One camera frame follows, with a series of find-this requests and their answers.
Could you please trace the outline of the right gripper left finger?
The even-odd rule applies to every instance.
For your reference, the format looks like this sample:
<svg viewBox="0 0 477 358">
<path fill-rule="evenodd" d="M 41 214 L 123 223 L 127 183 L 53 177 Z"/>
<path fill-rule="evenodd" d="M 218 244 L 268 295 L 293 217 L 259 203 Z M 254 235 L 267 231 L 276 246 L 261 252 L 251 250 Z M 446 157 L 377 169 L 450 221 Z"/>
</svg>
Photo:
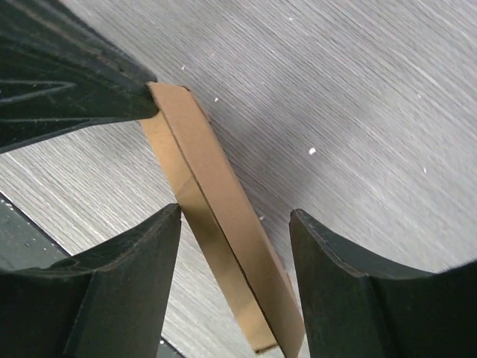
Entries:
<svg viewBox="0 0 477 358">
<path fill-rule="evenodd" d="M 3 357 L 155 357 L 176 263 L 181 211 L 47 268 L 1 271 Z"/>
</svg>

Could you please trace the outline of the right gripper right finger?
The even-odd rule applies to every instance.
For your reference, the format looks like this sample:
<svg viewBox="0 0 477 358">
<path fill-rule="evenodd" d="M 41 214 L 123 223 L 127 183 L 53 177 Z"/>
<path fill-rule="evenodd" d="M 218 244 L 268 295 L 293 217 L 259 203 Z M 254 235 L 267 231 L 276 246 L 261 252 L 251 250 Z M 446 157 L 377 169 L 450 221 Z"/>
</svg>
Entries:
<svg viewBox="0 0 477 358">
<path fill-rule="evenodd" d="M 312 357 L 474 357 L 476 263 L 440 273 L 386 259 L 306 211 L 289 223 Z"/>
</svg>

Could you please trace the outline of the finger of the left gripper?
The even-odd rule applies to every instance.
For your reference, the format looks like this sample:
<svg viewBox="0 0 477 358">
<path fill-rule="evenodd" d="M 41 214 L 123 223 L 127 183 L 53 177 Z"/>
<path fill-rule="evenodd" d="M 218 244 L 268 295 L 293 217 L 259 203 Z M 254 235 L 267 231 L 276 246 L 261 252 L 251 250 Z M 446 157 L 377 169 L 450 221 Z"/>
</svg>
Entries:
<svg viewBox="0 0 477 358">
<path fill-rule="evenodd" d="M 1 2 L 1 152 L 151 118 L 155 80 L 61 1 Z"/>
</svg>

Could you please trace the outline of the brown cardboard box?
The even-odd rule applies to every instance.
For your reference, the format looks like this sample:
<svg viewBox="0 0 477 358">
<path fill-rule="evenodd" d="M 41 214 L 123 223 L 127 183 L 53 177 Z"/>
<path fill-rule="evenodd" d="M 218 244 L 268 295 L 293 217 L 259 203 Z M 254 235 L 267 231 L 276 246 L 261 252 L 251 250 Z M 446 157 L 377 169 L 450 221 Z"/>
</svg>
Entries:
<svg viewBox="0 0 477 358">
<path fill-rule="evenodd" d="M 185 87 L 150 82 L 158 114 L 141 122 L 251 348 L 297 357 L 305 327 L 288 274 L 207 115 Z"/>
</svg>

